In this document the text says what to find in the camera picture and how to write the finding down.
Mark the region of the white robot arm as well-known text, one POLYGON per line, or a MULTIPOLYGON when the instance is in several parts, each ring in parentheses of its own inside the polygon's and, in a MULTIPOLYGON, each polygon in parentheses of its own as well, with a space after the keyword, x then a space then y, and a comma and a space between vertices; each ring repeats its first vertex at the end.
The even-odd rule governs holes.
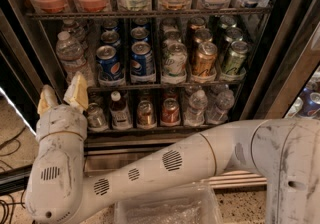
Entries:
POLYGON ((245 120, 191 135, 106 175, 83 173, 87 81, 75 73, 64 101, 45 86, 26 208, 40 224, 80 224, 118 201, 248 171, 267 180, 266 224, 320 224, 320 122, 245 120))

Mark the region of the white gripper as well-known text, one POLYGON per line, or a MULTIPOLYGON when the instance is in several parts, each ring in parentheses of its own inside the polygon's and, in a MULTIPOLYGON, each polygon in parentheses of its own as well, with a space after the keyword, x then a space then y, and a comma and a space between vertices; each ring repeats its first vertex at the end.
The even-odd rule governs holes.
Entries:
POLYGON ((41 115, 36 125, 38 142, 56 133, 76 134, 83 140, 87 138, 87 119, 82 113, 88 108, 89 102, 87 80, 81 72, 75 73, 63 100, 71 107, 64 104, 57 106, 53 88, 43 86, 37 107, 37 113, 41 115))

